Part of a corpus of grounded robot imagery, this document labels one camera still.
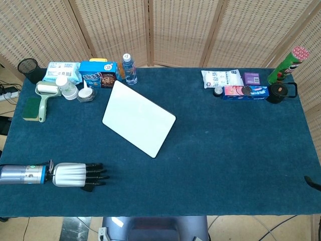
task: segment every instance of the white lid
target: white lid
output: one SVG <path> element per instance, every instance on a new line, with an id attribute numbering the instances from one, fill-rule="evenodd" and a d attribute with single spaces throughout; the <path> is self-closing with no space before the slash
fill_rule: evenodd
<path id="1" fill-rule="evenodd" d="M 92 88 L 84 88 L 78 92 L 80 98 L 88 98 L 92 94 Z"/>
<path id="2" fill-rule="evenodd" d="M 221 93 L 223 93 L 223 88 L 220 87 L 220 86 L 218 86 L 218 87 L 216 87 L 216 88 L 214 89 L 214 91 L 215 91 L 216 94 L 221 94 Z"/>
<path id="3" fill-rule="evenodd" d="M 125 53 L 125 54 L 122 56 L 122 59 L 123 59 L 125 62 L 129 62 L 129 61 L 131 60 L 130 54 Z"/>
<path id="4" fill-rule="evenodd" d="M 68 77 L 60 75 L 56 78 L 56 85 L 57 86 L 64 86 L 68 83 Z"/>

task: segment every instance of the white package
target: white package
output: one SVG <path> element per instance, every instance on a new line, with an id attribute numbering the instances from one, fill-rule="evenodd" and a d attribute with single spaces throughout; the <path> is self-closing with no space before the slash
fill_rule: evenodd
<path id="1" fill-rule="evenodd" d="M 73 84 L 82 82 L 78 62 L 50 62 L 43 81 L 56 82 L 58 76 L 67 76 Z"/>
<path id="2" fill-rule="evenodd" d="M 238 69 L 230 71 L 207 71 L 201 70 L 204 89 L 224 87 L 225 85 L 244 86 L 240 71 Z"/>

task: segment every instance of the white board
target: white board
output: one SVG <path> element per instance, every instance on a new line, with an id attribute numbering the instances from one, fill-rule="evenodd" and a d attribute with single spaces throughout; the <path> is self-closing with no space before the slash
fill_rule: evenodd
<path id="1" fill-rule="evenodd" d="M 116 81 L 102 122 L 155 158 L 175 120 L 173 114 Z"/>

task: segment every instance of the robotic hand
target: robotic hand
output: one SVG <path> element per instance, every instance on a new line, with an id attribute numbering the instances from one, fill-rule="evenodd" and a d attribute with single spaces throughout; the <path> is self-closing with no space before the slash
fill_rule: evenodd
<path id="1" fill-rule="evenodd" d="M 92 192 L 95 186 L 105 185 L 101 176 L 106 172 L 102 163 L 59 163 L 52 160 L 38 165 L 0 165 L 0 184 L 44 184 L 52 180 L 57 187 L 81 187 Z"/>

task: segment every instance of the lint roller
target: lint roller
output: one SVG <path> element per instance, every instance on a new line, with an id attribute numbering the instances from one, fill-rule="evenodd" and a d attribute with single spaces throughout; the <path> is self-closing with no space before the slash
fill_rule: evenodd
<path id="1" fill-rule="evenodd" d="M 45 122 L 47 111 L 47 99 L 50 97 L 61 96 L 61 91 L 55 83 L 39 81 L 35 90 L 41 96 L 39 105 L 39 122 Z"/>

